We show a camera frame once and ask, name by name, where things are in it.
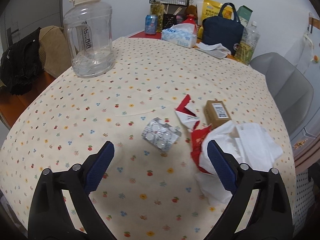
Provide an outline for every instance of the cooking oil bottle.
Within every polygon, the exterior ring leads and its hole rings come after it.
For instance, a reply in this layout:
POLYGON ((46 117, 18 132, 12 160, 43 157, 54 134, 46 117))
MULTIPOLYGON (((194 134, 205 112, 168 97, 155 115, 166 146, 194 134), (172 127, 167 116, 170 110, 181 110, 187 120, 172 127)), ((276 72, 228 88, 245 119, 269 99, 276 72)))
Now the cooking oil bottle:
POLYGON ((252 21, 250 26, 245 27, 243 30, 242 39, 235 54, 236 61, 249 65, 259 38, 257 23, 252 21))
POLYGON ((150 14, 158 16, 157 33, 162 32, 164 4, 161 0, 156 0, 150 6, 150 14))

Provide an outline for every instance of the plastic bottle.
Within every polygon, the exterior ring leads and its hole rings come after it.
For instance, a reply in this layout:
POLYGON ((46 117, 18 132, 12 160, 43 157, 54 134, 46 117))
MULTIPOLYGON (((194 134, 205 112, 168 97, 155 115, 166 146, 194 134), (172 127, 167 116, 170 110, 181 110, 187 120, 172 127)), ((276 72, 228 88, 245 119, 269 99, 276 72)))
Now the plastic bottle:
POLYGON ((196 24, 196 17, 193 14, 189 14, 187 16, 187 19, 185 21, 183 21, 182 23, 191 23, 195 26, 194 30, 193 30, 193 34, 197 35, 198 33, 198 29, 197 29, 197 24, 196 24))
POLYGON ((74 7, 63 17, 72 69, 78 77, 99 76, 113 68, 112 8, 101 0, 70 0, 74 7))
POLYGON ((164 4, 161 0, 156 0, 150 6, 150 14, 158 16, 157 33, 162 32, 164 4))
POLYGON ((240 45, 235 54, 235 59, 245 65, 249 65, 259 38, 260 34, 257 30, 257 23, 252 21, 251 24, 243 30, 240 45))

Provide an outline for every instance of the bottle handle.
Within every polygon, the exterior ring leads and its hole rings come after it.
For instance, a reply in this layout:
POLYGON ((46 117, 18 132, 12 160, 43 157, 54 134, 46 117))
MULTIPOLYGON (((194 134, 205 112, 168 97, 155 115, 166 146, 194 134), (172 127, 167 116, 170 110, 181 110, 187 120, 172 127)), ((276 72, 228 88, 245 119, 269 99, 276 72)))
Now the bottle handle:
POLYGON ((73 28, 67 29, 67 41, 68 41, 68 45, 69 45, 69 49, 70 49, 70 53, 71 53, 71 59, 72 59, 72 63, 73 63, 73 59, 76 58, 77 53, 76 53, 76 49, 75 49, 75 42, 73 40, 72 29, 73 28))

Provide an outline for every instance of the screw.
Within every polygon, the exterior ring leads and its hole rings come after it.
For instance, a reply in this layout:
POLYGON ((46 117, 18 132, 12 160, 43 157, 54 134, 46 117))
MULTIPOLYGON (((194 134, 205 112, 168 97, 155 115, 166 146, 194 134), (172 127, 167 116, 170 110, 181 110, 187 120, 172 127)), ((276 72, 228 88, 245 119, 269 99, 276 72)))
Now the screw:
POLYGON ((271 172, 273 174, 278 174, 279 173, 278 169, 276 169, 276 168, 271 168, 271 172))
POLYGON ((249 169, 249 166, 246 163, 241 163, 240 168, 243 169, 244 171, 249 169))
POLYGON ((81 169, 81 165, 80 164, 75 164, 75 165, 72 166, 72 169, 74 171, 79 171, 79 169, 81 169))
POLYGON ((42 174, 43 175, 48 175, 50 173, 50 169, 49 168, 46 168, 42 171, 42 174))

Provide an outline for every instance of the refrigerator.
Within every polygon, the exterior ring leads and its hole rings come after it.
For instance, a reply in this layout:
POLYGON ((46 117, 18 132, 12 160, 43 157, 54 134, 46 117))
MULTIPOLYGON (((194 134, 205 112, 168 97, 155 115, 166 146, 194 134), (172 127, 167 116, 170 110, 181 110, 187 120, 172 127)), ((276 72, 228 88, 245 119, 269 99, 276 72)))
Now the refrigerator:
POLYGON ((306 118, 290 135, 293 156, 297 156, 320 136, 320 61, 315 56, 320 58, 320 21, 310 14, 308 30, 300 45, 296 44, 295 49, 285 56, 308 79, 314 89, 306 118), (297 47, 302 48, 302 53, 298 53, 297 47))

